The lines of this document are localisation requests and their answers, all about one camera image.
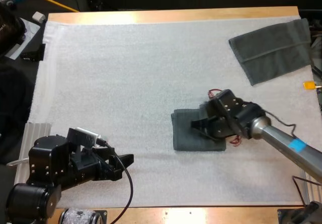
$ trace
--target wooden board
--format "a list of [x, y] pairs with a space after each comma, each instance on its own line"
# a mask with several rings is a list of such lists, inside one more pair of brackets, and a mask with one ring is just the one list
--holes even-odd
[[[297, 7], [59, 13], [49, 14], [48, 20], [68, 24], [115, 25], [283, 16], [298, 16]], [[277, 209], [279, 208], [291, 207], [129, 208], [117, 223], [277, 224]], [[105, 210], [107, 210], [108, 223], [110, 223], [122, 211], [122, 208]], [[48, 223], [57, 224], [62, 212], [62, 209], [57, 209]]]
[[180, 22], [210, 19], [247, 19], [297, 16], [297, 7], [195, 9], [49, 14], [48, 20], [68, 24], [114, 25]]
[[[277, 224], [277, 209], [294, 207], [149, 207], [129, 208], [118, 224]], [[106, 210], [111, 223], [122, 208]], [[57, 209], [48, 224], [57, 224], [63, 209]]]

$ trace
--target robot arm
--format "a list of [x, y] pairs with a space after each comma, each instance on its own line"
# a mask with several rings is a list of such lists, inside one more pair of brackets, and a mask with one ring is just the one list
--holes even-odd
[[133, 155], [117, 156], [97, 134], [81, 128], [70, 128], [67, 137], [39, 138], [29, 151], [27, 183], [16, 184], [10, 191], [7, 219], [13, 224], [46, 223], [62, 190], [89, 180], [117, 181], [133, 161]]
[[224, 90], [207, 103], [206, 110], [208, 118], [193, 121], [193, 128], [212, 139], [231, 135], [264, 139], [322, 183], [322, 153], [297, 137], [272, 126], [266, 111], [259, 105], [235, 97], [231, 90]]

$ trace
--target red wire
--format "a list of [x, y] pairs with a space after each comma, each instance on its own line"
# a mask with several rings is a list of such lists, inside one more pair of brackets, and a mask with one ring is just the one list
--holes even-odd
[[213, 94], [214, 91], [221, 92], [221, 89], [211, 89], [208, 91], [208, 97], [209, 99], [214, 98], [215, 95]]
[[[212, 99], [212, 98], [215, 97], [215, 95], [214, 95], [213, 92], [221, 92], [221, 89], [217, 89], [217, 88], [210, 89], [208, 91], [208, 97], [209, 97], [209, 99]], [[232, 141], [230, 141], [229, 143], [233, 144], [234, 147], [237, 147], [237, 146], [239, 146], [242, 143], [241, 142], [242, 141], [241, 139], [242, 138], [239, 135], [236, 135], [236, 137]]]

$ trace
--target black cable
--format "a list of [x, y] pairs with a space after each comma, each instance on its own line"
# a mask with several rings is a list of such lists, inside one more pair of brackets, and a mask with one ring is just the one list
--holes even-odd
[[293, 136], [293, 138], [298, 138], [295, 134], [294, 134], [294, 131], [296, 129], [296, 124], [293, 123], [293, 124], [286, 124], [285, 122], [283, 122], [281, 119], [279, 119], [277, 116], [275, 116], [273, 113], [271, 112], [268, 112], [266, 110], [264, 110], [267, 114], [271, 115], [272, 117], [274, 117], [279, 123], [283, 124], [284, 126], [287, 126], [287, 127], [293, 127], [292, 131], [291, 131], [291, 134]]
[[[101, 144], [99, 143], [99, 145], [101, 146], [105, 146], [105, 147], [108, 147], [108, 148], [111, 148], [107, 142], [104, 142], [104, 144]], [[131, 192], [130, 192], [130, 198], [126, 204], [126, 206], [124, 207], [124, 209], [122, 210], [122, 212], [117, 216], [117, 218], [115, 218], [110, 224], [114, 224], [116, 223], [121, 217], [122, 215], [126, 212], [127, 208], [130, 206], [131, 204], [131, 201], [132, 201], [132, 198], [133, 198], [133, 182], [132, 182], [132, 178], [131, 178], [131, 175], [130, 173], [127, 171], [126, 167], [124, 166], [124, 164], [122, 163], [122, 161], [120, 160], [119, 156], [115, 153], [115, 151], [113, 151], [113, 155], [115, 156], [115, 158], [117, 159], [117, 161], [120, 163], [122, 169], [124, 170], [124, 172], [126, 173], [127, 175], [127, 178], [129, 179], [129, 182], [130, 182], [130, 189], [131, 189]]]
[[305, 182], [308, 182], [308, 183], [310, 183], [310, 184], [317, 185], [317, 186], [322, 186], [322, 185], [321, 185], [321, 184], [319, 184], [319, 183], [317, 183], [317, 182], [313, 182], [313, 181], [310, 181], [310, 180], [307, 180], [307, 179], [303, 179], [303, 178], [300, 178], [300, 177], [297, 177], [297, 176], [294, 176], [294, 175], [292, 176], [292, 180], [293, 180], [293, 182], [294, 182], [294, 184], [295, 184], [295, 186], [296, 186], [297, 192], [298, 192], [298, 194], [299, 194], [299, 196], [300, 196], [300, 198], [301, 198], [301, 201], [302, 201], [302, 203], [303, 203], [303, 206], [304, 206], [304, 207], [306, 207], [306, 204], [305, 204], [304, 198], [303, 198], [303, 196], [302, 196], [301, 190], [300, 190], [300, 188], [298, 187], [298, 184], [297, 184], [297, 182], [296, 182], [296, 180], [295, 180], [295, 179], [302, 180], [302, 181], [305, 181]]
[[75, 0], [75, 2], [76, 2], [76, 5], [77, 5], [77, 10], [78, 10], [78, 11], [80, 11], [80, 10], [79, 10], [79, 4], [78, 4], [78, 1], [77, 1], [77, 0]]

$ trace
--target dark gray towel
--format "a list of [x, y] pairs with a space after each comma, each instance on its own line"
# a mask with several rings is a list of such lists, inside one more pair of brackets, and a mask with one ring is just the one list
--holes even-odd
[[171, 114], [173, 125], [173, 148], [177, 151], [225, 151], [225, 139], [214, 142], [191, 128], [191, 121], [206, 118], [201, 109], [178, 109]]
[[268, 26], [229, 40], [252, 86], [310, 64], [310, 43], [306, 19]]

